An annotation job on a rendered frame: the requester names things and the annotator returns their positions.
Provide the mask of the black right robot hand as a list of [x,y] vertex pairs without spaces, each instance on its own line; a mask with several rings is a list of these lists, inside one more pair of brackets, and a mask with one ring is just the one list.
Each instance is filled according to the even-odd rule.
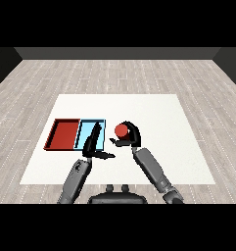
[[140,147],[141,135],[140,135],[139,128],[129,121],[124,121],[121,124],[124,124],[127,126],[129,138],[127,140],[119,140],[119,139],[115,140],[114,138],[111,138],[111,142],[116,147],[122,147],[122,146]]

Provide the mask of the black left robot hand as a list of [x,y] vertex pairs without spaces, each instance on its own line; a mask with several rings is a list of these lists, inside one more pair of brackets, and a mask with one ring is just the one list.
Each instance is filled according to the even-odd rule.
[[91,134],[86,138],[85,143],[82,149],[82,156],[85,158],[99,158],[99,159],[108,159],[114,158],[115,155],[107,152],[101,152],[96,150],[97,141],[101,132],[101,126],[99,123],[96,123],[91,131]]

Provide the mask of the small red can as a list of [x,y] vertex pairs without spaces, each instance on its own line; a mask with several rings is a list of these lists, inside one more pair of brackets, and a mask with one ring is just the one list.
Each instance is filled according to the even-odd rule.
[[116,126],[115,134],[119,140],[127,140],[129,138],[128,128],[124,124],[119,124]]

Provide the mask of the light blue shallow open box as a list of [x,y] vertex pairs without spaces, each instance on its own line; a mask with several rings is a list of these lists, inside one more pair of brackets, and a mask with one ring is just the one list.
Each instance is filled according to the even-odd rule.
[[92,129],[96,123],[99,123],[101,127],[97,140],[96,150],[104,150],[106,121],[104,119],[82,119],[79,124],[79,128],[74,141],[73,149],[75,151],[81,151],[83,149],[84,143],[87,137],[91,134]]

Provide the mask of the red shallow open box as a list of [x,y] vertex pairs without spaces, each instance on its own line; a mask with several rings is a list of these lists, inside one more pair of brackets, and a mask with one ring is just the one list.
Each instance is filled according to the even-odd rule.
[[80,119],[56,119],[44,145],[46,151],[72,151]]

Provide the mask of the dark grey robot body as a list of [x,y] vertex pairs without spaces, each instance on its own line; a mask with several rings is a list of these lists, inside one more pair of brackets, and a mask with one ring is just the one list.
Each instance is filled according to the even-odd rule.
[[114,192],[114,186],[108,184],[106,191],[91,196],[88,204],[147,204],[144,196],[131,193],[127,184],[121,186],[121,192]]

